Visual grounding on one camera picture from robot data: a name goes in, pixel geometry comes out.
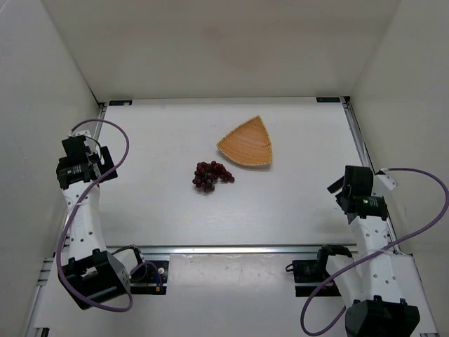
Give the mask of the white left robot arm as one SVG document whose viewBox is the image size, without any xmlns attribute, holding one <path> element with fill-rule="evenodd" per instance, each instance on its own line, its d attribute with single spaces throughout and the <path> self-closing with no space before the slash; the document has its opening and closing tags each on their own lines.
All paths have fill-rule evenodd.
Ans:
<svg viewBox="0 0 449 337">
<path fill-rule="evenodd" d="M 65 289 L 82 309 L 91 304 L 73 291 L 96 303 L 104 303 L 130 291 L 129 273 L 122 260 L 110 253 L 100 224 L 100 188 L 87 194 L 85 189 L 113 167 L 107 147 L 91 137 L 88 130 L 78 131 L 62 141 L 65 156 L 59 159 L 56 175 L 65 197 L 68 214 L 77 209 L 69 229 L 68 258 L 62 263 Z"/>
</svg>

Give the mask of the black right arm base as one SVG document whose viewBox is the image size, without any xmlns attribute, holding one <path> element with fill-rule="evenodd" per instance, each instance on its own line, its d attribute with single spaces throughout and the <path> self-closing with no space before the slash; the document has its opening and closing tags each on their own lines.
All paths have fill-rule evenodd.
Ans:
<svg viewBox="0 0 449 337">
<path fill-rule="evenodd" d="M 326 263 L 330 256 L 352 257 L 351 251 L 340 245 L 323 245 L 315 259 L 293 260 L 285 267 L 286 272 L 292 272 L 295 282 L 295 296 L 306 298 L 313 290 L 330 275 L 326 271 Z"/>
</svg>

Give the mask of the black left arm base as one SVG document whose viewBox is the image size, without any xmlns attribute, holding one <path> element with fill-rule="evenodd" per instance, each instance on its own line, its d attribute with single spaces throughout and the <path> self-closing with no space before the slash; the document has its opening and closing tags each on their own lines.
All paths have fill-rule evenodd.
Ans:
<svg viewBox="0 0 449 337">
<path fill-rule="evenodd" d="M 166 295 L 168 260 L 149 260 L 136 245 L 121 247 L 112 255 L 127 270 L 132 295 Z"/>
</svg>

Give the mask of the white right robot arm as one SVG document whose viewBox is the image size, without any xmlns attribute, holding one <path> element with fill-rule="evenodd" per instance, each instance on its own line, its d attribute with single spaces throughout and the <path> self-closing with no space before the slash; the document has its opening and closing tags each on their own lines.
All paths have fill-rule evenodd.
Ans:
<svg viewBox="0 0 449 337">
<path fill-rule="evenodd" d="M 335 283 L 346 305 L 348 336 L 411 336 L 420 322 L 419 310 L 407 304 L 398 285 L 387 248 L 387 204 L 373 194 L 373 185 L 369 168 L 346 166 L 336 201 L 356 239 L 358 260 L 331 256 L 327 272 L 344 271 Z"/>
</svg>

